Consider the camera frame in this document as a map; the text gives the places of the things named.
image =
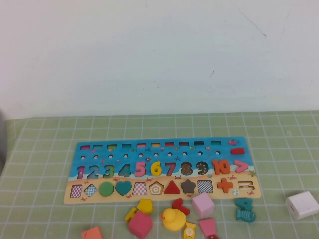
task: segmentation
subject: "white cube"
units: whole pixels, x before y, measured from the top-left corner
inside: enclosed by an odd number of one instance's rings
[[[309,191],[286,198],[285,204],[295,219],[301,219],[319,212],[319,204]]]

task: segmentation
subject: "green heart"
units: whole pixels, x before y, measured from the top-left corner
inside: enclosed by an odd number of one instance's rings
[[[125,181],[125,182],[117,182],[115,185],[115,190],[122,196],[127,194],[132,188],[131,182],[130,181]]]

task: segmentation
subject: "shape sorting board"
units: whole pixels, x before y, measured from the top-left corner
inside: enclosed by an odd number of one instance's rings
[[[261,197],[245,138],[78,143],[64,203],[191,199],[204,192],[215,199]]]

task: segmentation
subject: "orange plus sign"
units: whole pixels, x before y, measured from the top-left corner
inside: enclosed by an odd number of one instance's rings
[[[220,183],[217,183],[218,188],[222,188],[224,193],[228,193],[228,189],[233,188],[233,183],[227,182],[226,178],[222,178]]]

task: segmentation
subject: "pink wooden cube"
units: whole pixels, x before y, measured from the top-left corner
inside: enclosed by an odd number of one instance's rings
[[[216,223],[214,218],[201,220],[199,221],[199,225],[206,238],[216,234]]]
[[[193,198],[193,207],[200,218],[207,218],[214,213],[215,204],[207,193]]]
[[[152,229],[152,219],[138,211],[129,222],[129,231],[139,239],[144,239]]]

